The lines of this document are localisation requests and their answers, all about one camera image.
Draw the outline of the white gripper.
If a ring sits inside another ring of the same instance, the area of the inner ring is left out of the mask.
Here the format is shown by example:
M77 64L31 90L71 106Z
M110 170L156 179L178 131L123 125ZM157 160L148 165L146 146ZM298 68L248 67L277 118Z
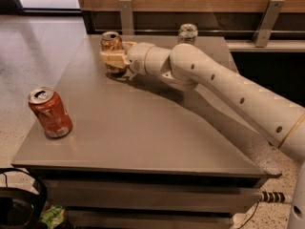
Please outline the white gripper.
M148 74L149 65L146 62L149 51L154 47L151 43L138 43L123 41L123 51L101 52L101 60L118 69L125 69L128 65L132 73Z

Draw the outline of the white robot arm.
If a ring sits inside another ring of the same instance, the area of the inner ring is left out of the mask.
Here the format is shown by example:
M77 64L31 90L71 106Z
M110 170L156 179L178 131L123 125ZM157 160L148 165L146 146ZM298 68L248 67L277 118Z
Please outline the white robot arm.
M199 48L168 50L151 43L101 42L102 61L134 74L153 74L187 91L201 84L216 94L274 146L305 167L305 108L259 86L211 59Z

